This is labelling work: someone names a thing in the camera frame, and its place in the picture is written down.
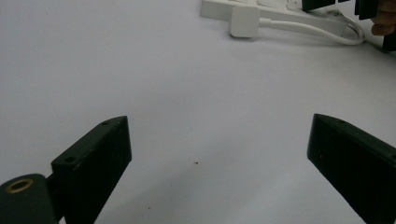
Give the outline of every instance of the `power cord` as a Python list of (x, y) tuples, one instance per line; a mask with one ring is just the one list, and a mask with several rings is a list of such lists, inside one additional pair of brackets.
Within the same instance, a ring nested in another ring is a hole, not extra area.
[(357, 39), (348, 39), (332, 34), (316, 26), (293, 22), (293, 21), (272, 21), (260, 18), (260, 11), (256, 7), (234, 7), (230, 19), (230, 34), (235, 37), (254, 37), (257, 35), (259, 27), (271, 28), (298, 28), (309, 34), (321, 35), (344, 45), (359, 45), (364, 41), (364, 32), (361, 27), (352, 19), (347, 18), (349, 25), (357, 35)]

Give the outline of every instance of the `power strip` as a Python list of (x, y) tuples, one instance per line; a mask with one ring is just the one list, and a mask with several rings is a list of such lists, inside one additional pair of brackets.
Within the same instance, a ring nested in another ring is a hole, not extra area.
[[(234, 7), (256, 7), (260, 18), (304, 23), (335, 35), (341, 35), (348, 26), (348, 20), (336, 6), (304, 12), (301, 0), (202, 0), (201, 16), (229, 21)], [(296, 27), (278, 29), (306, 33)]]

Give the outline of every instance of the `screw hole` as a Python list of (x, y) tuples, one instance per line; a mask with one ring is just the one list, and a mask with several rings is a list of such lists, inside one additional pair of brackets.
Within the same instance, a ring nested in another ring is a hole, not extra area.
[(72, 161), (75, 161), (76, 160), (76, 157), (67, 157), (64, 161), (65, 162), (72, 162)]
[(33, 184), (33, 179), (21, 179), (8, 185), (6, 188), (7, 193), (18, 193), (25, 189), (28, 189)]

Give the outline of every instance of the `white table surface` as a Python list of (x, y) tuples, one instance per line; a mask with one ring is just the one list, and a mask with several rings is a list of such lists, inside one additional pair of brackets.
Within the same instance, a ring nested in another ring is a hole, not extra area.
[(364, 223), (306, 158), (311, 121), (396, 146), (396, 54), (370, 21), (355, 47), (265, 28), (238, 40), (200, 5), (1, 1), (0, 182), (49, 175), (126, 115), (134, 158), (96, 223)]

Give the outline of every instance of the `black object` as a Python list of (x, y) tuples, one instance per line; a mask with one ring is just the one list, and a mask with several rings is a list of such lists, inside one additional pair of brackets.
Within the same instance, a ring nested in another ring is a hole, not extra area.
[(369, 224), (396, 219), (396, 148), (340, 119), (314, 116), (307, 152)]
[[(338, 0), (338, 2), (346, 2), (348, 0)], [(378, 0), (355, 0), (355, 15), (359, 15), (359, 20), (367, 20), (374, 18), (378, 9)], [(334, 5), (335, 0), (303, 0), (303, 11), (308, 12), (320, 7)], [(396, 34), (384, 36), (382, 50), (396, 50)]]
[(93, 223), (131, 159), (127, 117), (106, 120), (56, 158), (47, 179), (24, 175), (0, 186), (0, 221)]

